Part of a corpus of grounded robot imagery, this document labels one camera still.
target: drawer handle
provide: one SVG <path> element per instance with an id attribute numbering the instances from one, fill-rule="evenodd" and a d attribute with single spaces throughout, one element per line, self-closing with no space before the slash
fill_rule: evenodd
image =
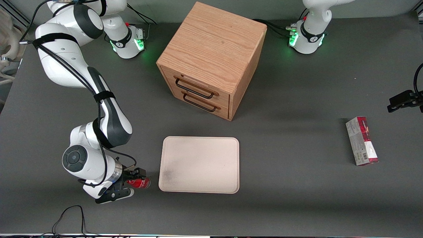
<path id="1" fill-rule="evenodd" d="M 194 106 L 197 106 L 197 107 L 199 107 L 199 108 L 201 108 L 201 109 L 204 109 L 204 110 L 206 110 L 206 111 L 208 111 L 208 112 L 214 112 L 214 111 L 216 111 L 216 109 L 217 109 L 217 107 L 216 107 L 216 106 L 214 106 L 214 107 L 213 107 L 213 109 L 208 109 L 208 108 L 206 108 L 206 107 L 201 106 L 200 104 L 197 104 L 197 103 L 195 103 L 195 102 L 193 102 L 193 101 L 190 101 L 190 100 L 188 100 L 188 99 L 187 99 L 187 94 L 184 94 L 184 101 L 185 101 L 185 102 L 187 102 L 187 103 L 190 103 L 190 104 L 192 104 L 192 105 L 194 105 Z"/>
<path id="2" fill-rule="evenodd" d="M 195 95 L 198 95 L 198 96 L 200 96 L 200 97 L 204 97 L 205 99 L 210 99 L 210 98 L 212 98 L 213 97 L 213 95 L 214 95 L 214 93 L 212 92 L 211 94 L 210 94 L 210 96 L 206 96 L 206 95 L 204 95 L 204 94 L 201 94 L 201 93 L 198 93 L 198 92 L 196 92 L 196 91 L 194 91 L 194 90 L 192 90 L 192 89 L 189 89 L 189 88 L 187 88 L 187 87 L 184 87 L 184 86 L 182 86 L 182 85 L 180 85 L 180 84 L 178 84 L 179 83 L 179 79 L 177 78 L 176 79 L 176 86 L 178 86 L 179 88 L 182 88 L 182 89 L 185 89 L 185 90 L 187 90 L 188 92 L 192 92 L 193 94 L 195 94 Z"/>

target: wooden cabinet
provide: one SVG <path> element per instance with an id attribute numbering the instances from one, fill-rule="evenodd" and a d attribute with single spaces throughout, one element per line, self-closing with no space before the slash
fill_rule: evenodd
<path id="1" fill-rule="evenodd" d="M 257 68 L 266 30 L 197 2 L 157 66 L 176 98 L 231 121 Z"/>

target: cardboard box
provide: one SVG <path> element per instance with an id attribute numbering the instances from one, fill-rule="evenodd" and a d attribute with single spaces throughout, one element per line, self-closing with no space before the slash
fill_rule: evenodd
<path id="1" fill-rule="evenodd" d="M 354 153 L 355 164 L 363 166 L 378 163 L 376 151 L 369 136 L 369 128 L 365 116 L 358 116 L 346 123 L 349 140 Z"/>

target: gray tabletop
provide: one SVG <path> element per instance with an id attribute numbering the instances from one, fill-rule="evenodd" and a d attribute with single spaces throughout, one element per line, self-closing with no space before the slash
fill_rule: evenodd
<path id="1" fill-rule="evenodd" d="M 132 123 L 131 140 L 117 150 L 135 156 L 152 180 L 149 189 L 105 205 L 60 160 L 71 130 L 96 118 L 96 104 L 86 90 L 50 81 L 27 48 L 0 116 L 1 233 L 48 232 L 66 207 L 80 204 L 88 229 L 101 233 L 423 237 L 423 115 L 386 109 L 390 97 L 412 89 L 422 62 L 415 14 L 335 19 L 312 55 L 269 31 L 232 122 L 168 89 L 155 62 L 178 26 L 153 26 L 146 51 L 130 60 L 102 39 L 82 47 Z M 354 164 L 345 121 L 356 116 L 368 117 L 378 164 Z M 239 192 L 160 191 L 167 136 L 236 137 Z M 79 228 L 75 209 L 58 232 Z"/>

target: green led light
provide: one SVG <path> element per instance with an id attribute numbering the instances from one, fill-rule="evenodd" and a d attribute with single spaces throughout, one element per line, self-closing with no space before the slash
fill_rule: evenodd
<path id="1" fill-rule="evenodd" d="M 320 40 L 319 46 L 321 46 L 321 44 L 323 42 L 323 38 L 324 38 L 324 34 L 321 36 L 321 40 Z"/>
<path id="2" fill-rule="evenodd" d="M 134 39 L 135 44 L 137 45 L 138 49 L 142 51 L 144 49 L 144 41 Z"/>
<path id="3" fill-rule="evenodd" d="M 296 32 L 293 36 L 291 36 L 291 39 L 289 40 L 289 44 L 291 46 L 294 46 L 298 39 L 298 33 Z"/>
<path id="4" fill-rule="evenodd" d="M 112 45 L 112 47 L 113 47 L 113 51 L 114 51 L 114 52 L 116 52 L 115 46 L 113 45 L 112 41 L 110 41 L 110 44 L 111 44 L 111 45 Z"/>

